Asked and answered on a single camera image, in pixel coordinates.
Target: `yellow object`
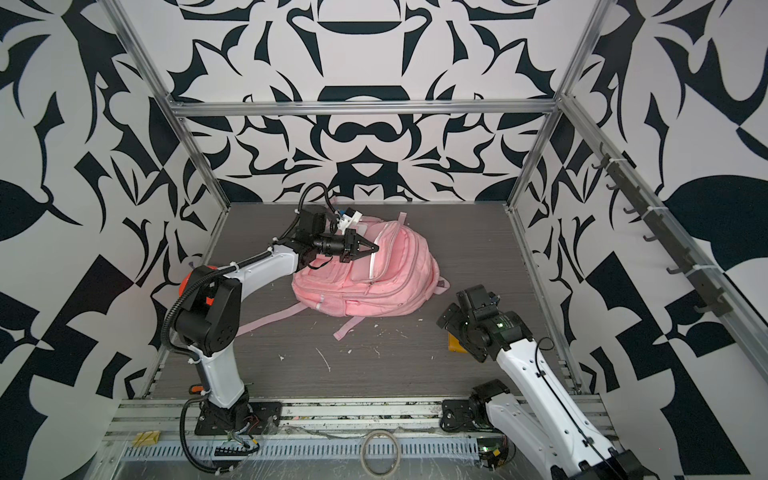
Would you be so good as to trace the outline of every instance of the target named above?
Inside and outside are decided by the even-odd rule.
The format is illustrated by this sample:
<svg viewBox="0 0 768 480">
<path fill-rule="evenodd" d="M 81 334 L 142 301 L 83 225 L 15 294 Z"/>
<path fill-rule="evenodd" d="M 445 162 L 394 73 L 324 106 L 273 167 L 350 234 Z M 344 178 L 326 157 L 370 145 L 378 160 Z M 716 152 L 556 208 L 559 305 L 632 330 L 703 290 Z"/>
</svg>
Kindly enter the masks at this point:
<svg viewBox="0 0 768 480">
<path fill-rule="evenodd" d="M 160 430 L 154 430 L 152 432 L 142 432 L 136 435 L 134 439 L 134 448 L 148 447 L 157 444 L 160 439 Z"/>
<path fill-rule="evenodd" d="M 466 350 L 464 350 L 464 347 L 459 345 L 456 337 L 450 333 L 448 334 L 448 350 L 451 352 L 468 353 Z"/>
</svg>

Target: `pink strap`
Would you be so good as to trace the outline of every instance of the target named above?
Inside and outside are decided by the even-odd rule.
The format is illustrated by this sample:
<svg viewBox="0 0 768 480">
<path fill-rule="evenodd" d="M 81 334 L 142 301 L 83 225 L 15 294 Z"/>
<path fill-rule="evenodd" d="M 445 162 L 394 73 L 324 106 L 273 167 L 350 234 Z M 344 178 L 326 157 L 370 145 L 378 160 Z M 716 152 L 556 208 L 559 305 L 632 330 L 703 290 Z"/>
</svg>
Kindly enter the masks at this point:
<svg viewBox="0 0 768 480">
<path fill-rule="evenodd" d="M 265 326 L 268 323 L 276 322 L 277 320 L 282 320 L 284 318 L 288 318 L 289 316 L 296 315 L 298 312 L 304 310 L 305 308 L 306 308 L 306 305 L 304 305 L 303 303 L 297 303 L 296 305 L 290 306 L 280 312 L 273 313 L 272 315 L 263 316 L 260 319 L 254 320 L 251 323 L 246 323 L 245 325 L 242 325 L 239 329 L 237 329 L 237 336 L 243 335 L 244 333 L 248 333 L 251 330 L 255 330 L 260 326 Z"/>
<path fill-rule="evenodd" d="M 443 277 L 438 278 L 437 287 L 435 288 L 435 295 L 444 293 L 447 289 L 451 288 L 451 284 Z"/>
<path fill-rule="evenodd" d="M 341 340 L 344 338 L 344 336 L 349 333 L 349 331 L 353 328 L 355 328 L 355 325 L 362 322 L 366 318 L 364 316 L 354 316 L 351 319 L 349 319 L 349 322 L 345 323 L 338 332 L 334 333 L 333 336 L 336 337 L 337 340 Z"/>
</svg>

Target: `abstract wallpaper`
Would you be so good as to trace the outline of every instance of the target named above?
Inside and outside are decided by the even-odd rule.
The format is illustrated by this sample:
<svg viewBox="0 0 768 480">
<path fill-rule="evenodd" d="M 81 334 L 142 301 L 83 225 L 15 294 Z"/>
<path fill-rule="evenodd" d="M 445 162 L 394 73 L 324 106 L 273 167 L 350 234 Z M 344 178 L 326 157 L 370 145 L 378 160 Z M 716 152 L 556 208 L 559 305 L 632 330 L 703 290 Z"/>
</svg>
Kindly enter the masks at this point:
<svg viewBox="0 0 768 480">
<path fill-rule="evenodd" d="M 178 101 L 552 98 L 594 0 L 124 2 Z M 540 114 L 196 118 L 230 200 L 506 200 Z"/>
<path fill-rule="evenodd" d="M 341 200 L 506 200 L 543 114 L 191 118 L 234 202 L 296 202 L 329 185 Z"/>
<path fill-rule="evenodd" d="M 552 97 L 594 0 L 132 0 L 185 101 Z"/>
<path fill-rule="evenodd" d="M 759 4 L 619 0 L 575 94 L 765 318 Z M 518 205 L 586 390 L 661 478 L 764 478 L 768 385 L 597 163 L 563 118 Z"/>
<path fill-rule="evenodd" d="M 93 0 L 0 7 L 0 474 L 95 453 L 220 208 Z"/>
</svg>

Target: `gray table surface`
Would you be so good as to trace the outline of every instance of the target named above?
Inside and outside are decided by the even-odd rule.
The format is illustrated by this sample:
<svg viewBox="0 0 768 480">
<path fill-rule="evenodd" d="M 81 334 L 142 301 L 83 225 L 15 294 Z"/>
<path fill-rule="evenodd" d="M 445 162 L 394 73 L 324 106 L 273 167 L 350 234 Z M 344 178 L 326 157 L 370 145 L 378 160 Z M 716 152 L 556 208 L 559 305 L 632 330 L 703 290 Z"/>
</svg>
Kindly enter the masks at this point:
<svg viewBox="0 0 768 480">
<path fill-rule="evenodd" d="M 226 265 L 263 251 L 293 219 L 293 205 L 235 204 L 210 260 Z M 314 310 L 246 333 L 235 340 L 240 376 L 252 397 L 464 396 L 473 386 L 494 378 L 519 393 L 498 364 L 476 362 L 469 354 L 448 350 L 448 333 L 435 321 L 455 293 L 482 283 L 502 297 L 500 308 L 514 310 L 536 339 L 547 336 L 544 317 L 499 203 L 378 204 L 356 206 L 365 215 L 406 223 L 429 242 L 441 274 L 451 288 L 433 296 L 416 312 L 367 318 L 341 341 L 333 333 L 348 318 Z M 240 324 L 296 303 L 290 277 L 276 280 L 245 299 Z M 318 353 L 320 351 L 326 362 Z M 560 376 L 554 351 L 545 358 Z M 187 357 L 170 355 L 153 398 L 187 396 L 198 383 Z"/>
</svg>

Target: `backpack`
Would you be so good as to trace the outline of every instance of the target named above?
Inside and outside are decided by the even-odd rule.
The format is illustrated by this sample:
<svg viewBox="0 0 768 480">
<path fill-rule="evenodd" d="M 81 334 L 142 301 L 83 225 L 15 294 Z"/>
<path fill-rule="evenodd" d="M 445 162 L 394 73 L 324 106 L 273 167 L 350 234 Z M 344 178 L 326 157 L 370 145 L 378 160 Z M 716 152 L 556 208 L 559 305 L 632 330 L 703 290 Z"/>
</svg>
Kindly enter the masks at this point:
<svg viewBox="0 0 768 480">
<path fill-rule="evenodd" d="M 394 221 L 362 217 L 349 228 L 378 245 L 378 252 L 349 263 L 319 255 L 310 265 L 320 268 L 293 274 L 291 286 L 300 304 L 241 326 L 238 335 L 311 308 L 331 316 L 353 316 L 334 334 L 342 339 L 367 316 L 407 315 L 432 294 L 445 292 L 450 285 L 440 277 L 427 241 L 405 220 L 404 213 Z"/>
</svg>

